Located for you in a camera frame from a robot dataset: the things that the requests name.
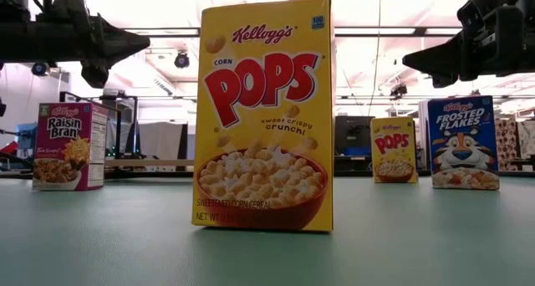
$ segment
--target ceiling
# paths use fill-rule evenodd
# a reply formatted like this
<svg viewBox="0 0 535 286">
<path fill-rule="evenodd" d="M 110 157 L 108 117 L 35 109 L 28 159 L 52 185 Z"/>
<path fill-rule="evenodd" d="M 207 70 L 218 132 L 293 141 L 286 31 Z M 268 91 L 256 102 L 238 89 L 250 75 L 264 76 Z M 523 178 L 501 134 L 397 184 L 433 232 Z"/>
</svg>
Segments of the ceiling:
<svg viewBox="0 0 535 286">
<path fill-rule="evenodd" d="M 191 97 L 187 102 L 157 98 L 145 101 L 141 107 L 182 108 L 168 111 L 168 116 L 184 116 L 184 120 L 195 120 L 198 71 L 199 38 L 195 36 L 201 26 L 201 11 L 205 8 L 237 3 L 257 3 L 280 0 L 86 0 L 92 14 L 100 13 L 116 27 L 137 29 L 137 33 L 149 32 L 139 28 L 185 28 L 183 30 L 152 30 L 158 34 L 191 34 L 190 38 L 152 38 L 151 46 L 136 59 L 129 59 L 118 68 L 112 83 L 126 84 L 131 94 L 160 96 L 165 93 L 150 84 L 152 78 L 140 74 L 144 70 L 164 82 L 171 84 L 176 95 Z M 424 98 L 409 99 L 412 95 L 469 94 L 481 89 L 482 94 L 522 94 L 535 85 L 531 75 L 514 75 L 497 79 L 483 77 L 470 83 L 457 83 L 445 89 L 432 89 L 431 80 L 401 63 L 408 53 L 444 43 L 459 27 L 456 11 L 467 0 L 333 0 L 334 26 L 337 33 L 367 33 L 375 35 L 377 27 L 399 27 L 398 30 L 381 29 L 403 33 L 408 27 L 437 27 L 434 33 L 445 37 L 434 38 L 392 38 L 360 37 L 336 38 L 337 46 L 337 111 L 349 115 L 386 116 L 387 110 L 411 111 Z M 178 50 L 188 53 L 191 64 L 178 69 L 173 64 Z M 148 69 L 132 69 L 133 63 L 147 63 Z M 390 89 L 400 83 L 408 87 L 407 98 L 390 101 Z"/>
</svg>

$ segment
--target bowl of cereal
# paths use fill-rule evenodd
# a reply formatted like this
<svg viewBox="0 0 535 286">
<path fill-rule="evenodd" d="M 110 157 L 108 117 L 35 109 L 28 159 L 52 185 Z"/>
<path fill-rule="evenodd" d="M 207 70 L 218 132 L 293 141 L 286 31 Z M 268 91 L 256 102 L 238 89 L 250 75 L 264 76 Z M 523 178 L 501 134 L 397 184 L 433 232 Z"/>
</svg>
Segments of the bowl of cereal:
<svg viewBox="0 0 535 286">
<path fill-rule="evenodd" d="M 437 172 L 431 177 L 433 187 L 496 190 L 500 187 L 498 175 L 475 168 L 455 168 Z"/>
<path fill-rule="evenodd" d="M 382 161 L 375 167 L 375 175 L 382 182 L 408 182 L 415 173 L 415 168 L 406 161 Z"/>
<path fill-rule="evenodd" d="M 197 172 L 210 219 L 227 227 L 302 229 L 327 191 L 320 164 L 280 147 L 249 147 L 213 158 Z"/>
<path fill-rule="evenodd" d="M 33 186 L 42 190 L 74 190 L 82 173 L 68 161 L 37 159 L 33 168 Z"/>
</svg>

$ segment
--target blue cereal box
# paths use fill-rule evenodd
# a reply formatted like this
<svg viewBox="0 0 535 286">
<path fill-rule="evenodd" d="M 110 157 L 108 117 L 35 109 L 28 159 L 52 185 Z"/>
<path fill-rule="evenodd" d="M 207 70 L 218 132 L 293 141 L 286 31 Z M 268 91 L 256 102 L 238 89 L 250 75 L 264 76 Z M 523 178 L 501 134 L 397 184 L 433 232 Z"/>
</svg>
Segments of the blue cereal box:
<svg viewBox="0 0 535 286">
<path fill-rule="evenodd" d="M 431 100 L 427 109 L 433 187 L 497 190 L 492 97 Z"/>
</svg>

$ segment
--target tony the tiger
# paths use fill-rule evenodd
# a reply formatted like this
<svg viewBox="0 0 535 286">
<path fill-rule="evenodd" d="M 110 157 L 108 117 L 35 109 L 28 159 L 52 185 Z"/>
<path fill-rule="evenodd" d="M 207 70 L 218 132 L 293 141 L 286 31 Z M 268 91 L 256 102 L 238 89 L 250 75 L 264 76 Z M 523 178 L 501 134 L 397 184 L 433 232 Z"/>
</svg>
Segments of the tony the tiger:
<svg viewBox="0 0 535 286">
<path fill-rule="evenodd" d="M 496 156 L 491 149 L 481 146 L 474 139 L 478 132 L 476 127 L 467 133 L 444 131 L 448 140 L 433 155 L 435 172 L 459 167 L 493 171 Z"/>
</svg>

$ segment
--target green table surface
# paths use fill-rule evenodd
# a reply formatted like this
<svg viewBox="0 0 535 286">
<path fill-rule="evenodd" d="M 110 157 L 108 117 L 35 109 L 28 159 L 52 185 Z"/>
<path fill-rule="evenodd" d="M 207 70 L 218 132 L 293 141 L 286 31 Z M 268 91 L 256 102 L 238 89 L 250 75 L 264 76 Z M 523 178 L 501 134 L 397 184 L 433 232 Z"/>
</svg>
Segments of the green table surface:
<svg viewBox="0 0 535 286">
<path fill-rule="evenodd" d="M 0 180 L 0 285 L 534 285 L 535 179 L 499 192 L 334 180 L 334 232 L 194 227 L 191 180 Z"/>
</svg>

